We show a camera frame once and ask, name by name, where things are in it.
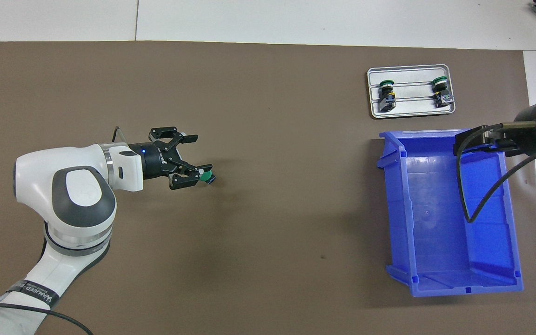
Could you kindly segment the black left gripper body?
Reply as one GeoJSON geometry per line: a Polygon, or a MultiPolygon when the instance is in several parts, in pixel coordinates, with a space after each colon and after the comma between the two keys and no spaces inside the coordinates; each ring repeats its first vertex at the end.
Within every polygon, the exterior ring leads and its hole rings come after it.
{"type": "Polygon", "coordinates": [[[175,164],[168,158],[168,144],[162,141],[130,144],[129,148],[141,157],[142,173],[145,180],[170,176],[176,172],[175,164]]]}

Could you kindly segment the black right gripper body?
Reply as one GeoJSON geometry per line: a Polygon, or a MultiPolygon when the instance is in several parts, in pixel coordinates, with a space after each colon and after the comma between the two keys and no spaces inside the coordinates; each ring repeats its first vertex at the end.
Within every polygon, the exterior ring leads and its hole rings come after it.
{"type": "MultiPolygon", "coordinates": [[[[518,113],[514,121],[536,121],[536,104],[518,113]]],[[[516,143],[519,150],[536,150],[536,127],[508,131],[508,138],[516,143]]]]}

